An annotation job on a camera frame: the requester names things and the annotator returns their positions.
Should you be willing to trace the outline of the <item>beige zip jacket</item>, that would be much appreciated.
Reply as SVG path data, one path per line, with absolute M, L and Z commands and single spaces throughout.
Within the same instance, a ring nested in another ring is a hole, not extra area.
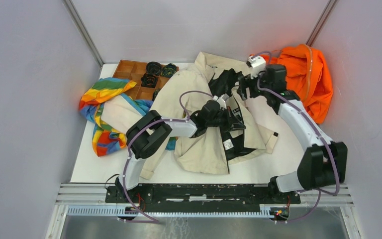
M 228 70 L 250 72 L 242 61 L 199 53 L 194 63 L 167 81 L 151 109 L 169 119 L 181 119 L 185 111 L 200 110 L 214 93 L 209 88 L 209 81 L 219 80 Z M 174 158 L 180 168 L 194 173 L 227 175 L 229 165 L 273 152 L 278 134 L 256 123 L 236 88 L 232 89 L 227 103 L 242 115 L 245 130 L 233 131 L 230 139 L 222 139 L 217 127 L 209 128 L 197 138 L 178 138 Z M 107 101 L 102 113 L 103 121 L 121 133 L 126 133 L 142 117 L 137 104 L 127 95 Z

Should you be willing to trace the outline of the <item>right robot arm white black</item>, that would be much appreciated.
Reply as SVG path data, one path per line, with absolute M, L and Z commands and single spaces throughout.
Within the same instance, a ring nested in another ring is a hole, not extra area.
M 242 99 L 263 96 L 298 139 L 304 154 L 298 168 L 271 178 L 267 190 L 273 203 L 280 203 L 288 192 L 316 189 L 338 195 L 345 180 L 348 148 L 334 141 L 314 122 L 297 93 L 287 89 L 286 67 L 281 64 L 246 63 L 251 73 L 238 79 Z

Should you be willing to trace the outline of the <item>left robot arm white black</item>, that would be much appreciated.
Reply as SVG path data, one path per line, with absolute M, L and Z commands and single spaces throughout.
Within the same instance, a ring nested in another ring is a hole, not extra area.
M 135 187 L 139 184 L 145 160 L 154 155 L 166 139 L 196 138 L 211 127 L 218 127 L 224 132 L 246 128 L 231 107 L 219 100 L 207 101 L 199 111 L 183 119 L 164 118 L 156 110 L 149 111 L 127 131 L 128 157 L 123 171 L 115 181 L 118 197 L 126 203 L 136 198 Z

